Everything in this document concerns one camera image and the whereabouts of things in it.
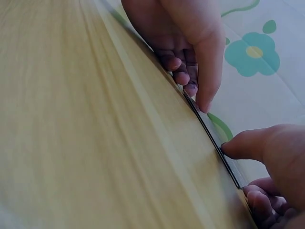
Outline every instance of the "bedsheet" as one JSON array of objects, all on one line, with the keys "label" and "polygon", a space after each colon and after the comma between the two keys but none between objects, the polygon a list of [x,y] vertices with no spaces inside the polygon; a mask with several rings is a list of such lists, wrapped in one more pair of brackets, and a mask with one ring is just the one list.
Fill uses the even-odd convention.
[{"label": "bedsheet", "polygon": [[[126,24],[120,1],[109,2]],[[209,117],[222,140],[249,129],[305,124],[305,2],[220,0],[220,7],[226,32],[223,80]],[[248,182],[268,176],[259,162],[238,164]]]}]

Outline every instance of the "wood grain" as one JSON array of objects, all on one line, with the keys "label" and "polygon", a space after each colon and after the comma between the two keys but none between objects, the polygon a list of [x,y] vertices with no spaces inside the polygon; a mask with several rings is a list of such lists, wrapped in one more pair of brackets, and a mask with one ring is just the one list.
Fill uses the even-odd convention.
[{"label": "wood grain", "polygon": [[252,228],[195,115],[100,0],[0,1],[0,228]]}]

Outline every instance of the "blue flower print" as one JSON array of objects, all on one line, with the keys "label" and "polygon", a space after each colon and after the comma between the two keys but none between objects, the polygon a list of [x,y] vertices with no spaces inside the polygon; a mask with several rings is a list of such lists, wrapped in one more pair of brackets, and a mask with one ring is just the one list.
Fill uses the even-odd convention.
[{"label": "blue flower print", "polygon": [[272,75],[280,67],[275,42],[270,36],[257,32],[247,33],[241,40],[231,43],[225,50],[224,58],[245,77],[257,72]]}]

